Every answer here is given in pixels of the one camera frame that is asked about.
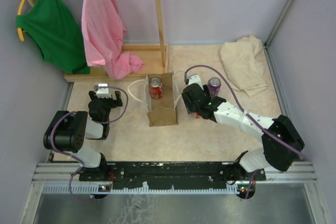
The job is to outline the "purple Fanta soda can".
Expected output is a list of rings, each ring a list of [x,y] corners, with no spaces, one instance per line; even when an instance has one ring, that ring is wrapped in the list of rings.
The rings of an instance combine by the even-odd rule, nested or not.
[[[207,82],[208,90],[210,93],[210,96],[213,98],[215,96],[218,96],[218,93],[221,88],[221,81],[217,77],[211,77]]]

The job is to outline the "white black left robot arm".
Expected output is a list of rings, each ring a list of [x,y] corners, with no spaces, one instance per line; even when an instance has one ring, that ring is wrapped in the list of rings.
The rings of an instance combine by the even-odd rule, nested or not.
[[[89,111],[57,111],[44,137],[43,145],[54,151],[75,159],[80,163],[81,181],[103,181],[114,179],[112,168],[103,154],[95,151],[85,139],[105,140],[110,124],[121,119],[128,107],[127,93],[120,88],[107,86],[94,87],[89,91]]]

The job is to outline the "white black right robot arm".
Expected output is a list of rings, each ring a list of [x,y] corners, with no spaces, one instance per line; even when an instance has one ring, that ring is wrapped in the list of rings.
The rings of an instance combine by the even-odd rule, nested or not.
[[[243,111],[224,98],[211,97],[206,87],[196,83],[183,90],[182,98],[189,114],[232,126],[262,143],[261,148],[243,152],[236,159],[234,172],[239,179],[248,179],[254,171],[267,167],[286,172],[302,156],[304,141],[284,115],[270,118]]]

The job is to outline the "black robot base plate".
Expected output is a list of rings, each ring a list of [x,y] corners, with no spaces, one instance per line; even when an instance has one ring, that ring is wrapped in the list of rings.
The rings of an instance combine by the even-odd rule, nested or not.
[[[79,172],[81,182],[111,182],[113,189],[141,188],[146,182],[151,190],[225,189],[251,176],[236,162],[107,162]]]

